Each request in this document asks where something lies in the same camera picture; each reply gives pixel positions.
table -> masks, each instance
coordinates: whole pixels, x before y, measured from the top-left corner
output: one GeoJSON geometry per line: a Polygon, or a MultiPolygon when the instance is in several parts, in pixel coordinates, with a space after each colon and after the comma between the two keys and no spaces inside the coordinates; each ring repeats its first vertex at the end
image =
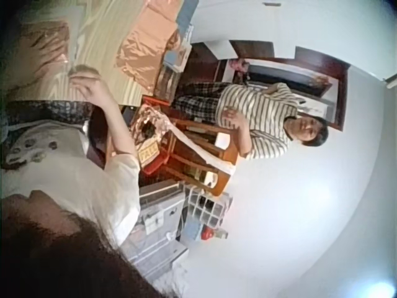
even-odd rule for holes
{"type": "MultiPolygon", "coordinates": [[[[85,64],[96,68],[109,85],[119,104],[140,106],[141,95],[147,94],[138,83],[114,67],[117,50],[133,27],[145,0],[52,0],[35,1],[34,9],[75,5],[85,6],[84,19],[78,33],[74,65],[85,64]]],[[[39,82],[11,94],[10,100],[69,100],[82,101],[75,90],[69,88],[68,67],[48,73],[39,82]]]]}

cabinet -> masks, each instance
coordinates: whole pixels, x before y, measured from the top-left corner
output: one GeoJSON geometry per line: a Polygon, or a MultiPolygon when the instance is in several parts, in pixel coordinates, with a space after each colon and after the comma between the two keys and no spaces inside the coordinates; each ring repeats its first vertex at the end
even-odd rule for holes
{"type": "Polygon", "coordinates": [[[140,201],[141,214],[120,249],[153,282],[189,252],[176,240],[185,194],[175,181],[168,180],[143,187],[140,201]],[[149,222],[160,223],[155,224],[156,230],[148,231],[149,222]]]}

orange fabric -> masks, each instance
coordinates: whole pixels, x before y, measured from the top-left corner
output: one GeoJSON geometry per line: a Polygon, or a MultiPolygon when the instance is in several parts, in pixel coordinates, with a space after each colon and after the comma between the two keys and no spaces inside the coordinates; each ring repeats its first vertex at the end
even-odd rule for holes
{"type": "Polygon", "coordinates": [[[117,52],[116,67],[150,93],[154,91],[168,43],[172,37],[175,39],[175,19],[180,8],[181,0],[149,0],[117,52]]]}
{"type": "Polygon", "coordinates": [[[182,0],[146,0],[146,5],[167,19],[175,21],[182,6],[182,0]]]}

light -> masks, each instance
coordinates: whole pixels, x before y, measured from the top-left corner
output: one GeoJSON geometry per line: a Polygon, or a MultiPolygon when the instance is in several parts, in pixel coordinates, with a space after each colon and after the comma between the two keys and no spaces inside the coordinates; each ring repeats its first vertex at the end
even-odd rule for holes
{"type": "Polygon", "coordinates": [[[394,286],[386,282],[379,282],[369,289],[366,298],[393,298],[395,293],[394,286]]]}

striped sweater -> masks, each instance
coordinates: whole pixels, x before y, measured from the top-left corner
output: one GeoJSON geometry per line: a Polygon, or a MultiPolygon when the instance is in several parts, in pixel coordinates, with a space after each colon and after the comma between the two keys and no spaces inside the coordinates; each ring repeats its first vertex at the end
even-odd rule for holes
{"type": "Polygon", "coordinates": [[[284,154],[291,142],[284,130],[284,120],[297,116],[298,100],[290,88],[277,85],[277,92],[264,94],[261,88],[232,84],[220,97],[216,109],[216,122],[219,126],[232,129],[229,121],[222,119],[224,108],[239,110],[249,121],[252,150],[247,159],[274,158],[284,154]]]}

